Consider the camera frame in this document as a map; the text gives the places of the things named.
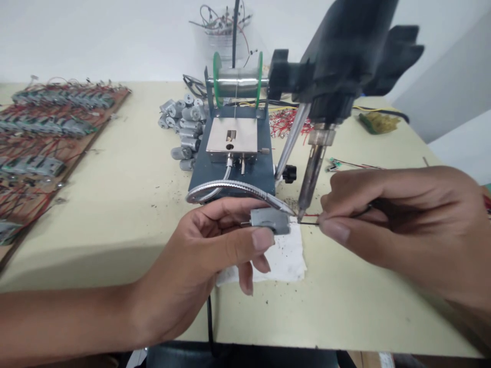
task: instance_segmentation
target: hand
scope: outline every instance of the hand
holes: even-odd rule
[[[131,285],[132,320],[148,346],[174,339],[188,329],[224,268],[239,267],[240,287],[252,295],[252,261],[269,272],[264,252],[274,244],[265,227],[241,228],[251,209],[265,207],[251,198],[223,198],[187,213],[162,254],[140,280]]]
[[[321,198],[324,234],[447,300],[491,311],[491,225],[469,176],[449,167],[355,170],[335,174],[331,187]]]

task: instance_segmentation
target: forearm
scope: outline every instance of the forearm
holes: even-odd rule
[[[138,340],[129,286],[0,294],[0,366],[127,351]]]

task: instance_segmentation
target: white tissue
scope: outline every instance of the white tissue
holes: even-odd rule
[[[300,225],[295,217],[290,217],[290,234],[275,236],[276,244],[269,248],[265,255],[271,272],[261,273],[254,266],[253,281],[276,280],[293,282],[303,280],[307,266],[303,259],[302,235]],[[239,281],[237,266],[224,269],[218,275],[216,286]]]

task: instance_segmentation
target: table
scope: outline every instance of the table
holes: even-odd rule
[[[159,105],[182,98],[181,82],[125,83],[132,90],[112,121],[59,193],[55,205],[27,236],[0,279],[0,291],[94,287],[128,283],[152,264],[180,217],[193,208],[184,201],[190,173],[170,157],[179,137],[157,125]],[[23,88],[0,85],[0,103]],[[358,105],[388,107],[383,98]],[[297,199],[309,146],[300,138],[289,164],[298,179],[282,185],[278,197]],[[273,139],[278,162],[285,140]],[[348,119],[326,157],[384,168],[439,164],[410,126],[369,135]],[[310,214],[330,191],[321,172]],[[214,290],[218,342],[319,347],[480,357],[468,330],[438,300],[424,295],[390,271],[357,258],[313,226],[302,227],[305,279],[263,282],[254,297],[237,284]],[[184,340],[206,341],[206,306]]]

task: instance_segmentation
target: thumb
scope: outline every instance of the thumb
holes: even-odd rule
[[[407,257],[407,239],[370,222],[346,217],[319,218],[319,229],[348,250],[376,266],[395,269]]]
[[[267,227],[246,227],[206,240],[204,259],[214,272],[248,262],[275,244],[273,232]]]

